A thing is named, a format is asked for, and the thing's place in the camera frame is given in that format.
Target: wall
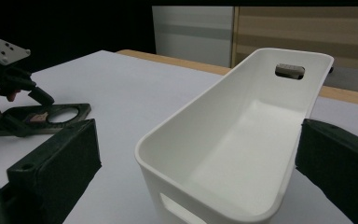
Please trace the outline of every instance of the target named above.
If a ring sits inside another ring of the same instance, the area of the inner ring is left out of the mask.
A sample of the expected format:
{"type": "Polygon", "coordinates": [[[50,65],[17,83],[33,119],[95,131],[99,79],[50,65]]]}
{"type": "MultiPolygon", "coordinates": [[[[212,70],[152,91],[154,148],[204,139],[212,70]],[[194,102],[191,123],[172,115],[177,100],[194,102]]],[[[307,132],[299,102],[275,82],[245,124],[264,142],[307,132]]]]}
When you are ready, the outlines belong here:
{"type": "Polygon", "coordinates": [[[153,7],[156,53],[229,67],[233,7],[153,7]]]}

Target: table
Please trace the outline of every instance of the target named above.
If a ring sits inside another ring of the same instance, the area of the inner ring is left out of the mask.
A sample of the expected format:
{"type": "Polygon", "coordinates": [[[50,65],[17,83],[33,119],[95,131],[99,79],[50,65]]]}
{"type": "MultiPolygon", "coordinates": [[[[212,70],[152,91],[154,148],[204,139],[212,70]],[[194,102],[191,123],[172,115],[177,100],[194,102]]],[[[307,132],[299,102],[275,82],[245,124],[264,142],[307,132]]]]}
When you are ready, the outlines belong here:
{"type": "MultiPolygon", "coordinates": [[[[149,55],[132,50],[98,51],[33,74],[55,104],[91,104],[102,169],[64,223],[159,224],[134,149],[139,139],[229,69],[149,55]]],[[[14,103],[0,97],[3,111],[37,105],[21,92],[14,103]]],[[[358,134],[358,105],[318,98],[312,119],[358,134]]],[[[51,137],[50,134],[0,137],[0,186],[6,169],[51,137]]],[[[351,223],[323,193],[294,171],[282,207],[271,223],[351,223]]]]}

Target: handle cutout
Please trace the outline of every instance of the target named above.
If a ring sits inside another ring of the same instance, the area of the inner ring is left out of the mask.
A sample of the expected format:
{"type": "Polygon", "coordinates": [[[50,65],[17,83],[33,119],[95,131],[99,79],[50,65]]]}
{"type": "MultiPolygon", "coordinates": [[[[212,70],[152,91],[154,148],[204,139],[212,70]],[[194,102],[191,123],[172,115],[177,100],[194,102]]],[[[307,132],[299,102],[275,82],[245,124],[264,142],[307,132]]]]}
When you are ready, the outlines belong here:
{"type": "Polygon", "coordinates": [[[207,224],[201,218],[197,217],[193,213],[189,212],[187,209],[182,207],[179,203],[176,203],[165,194],[159,194],[162,204],[164,207],[170,211],[172,214],[176,215],[180,219],[182,219],[187,224],[207,224]]]}
{"type": "Polygon", "coordinates": [[[304,77],[305,68],[302,66],[279,63],[275,67],[275,75],[300,80],[304,77]]]}

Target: white container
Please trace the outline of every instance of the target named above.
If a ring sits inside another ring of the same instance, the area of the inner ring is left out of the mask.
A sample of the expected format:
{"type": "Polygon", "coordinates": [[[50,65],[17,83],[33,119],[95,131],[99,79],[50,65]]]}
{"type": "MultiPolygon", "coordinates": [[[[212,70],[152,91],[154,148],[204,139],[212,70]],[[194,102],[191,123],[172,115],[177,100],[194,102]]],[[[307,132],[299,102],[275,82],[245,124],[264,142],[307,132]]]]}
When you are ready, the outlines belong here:
{"type": "Polygon", "coordinates": [[[163,223],[267,223],[331,56],[259,49],[143,137],[135,157],[163,223]],[[277,64],[305,69],[278,77],[277,64]]]}

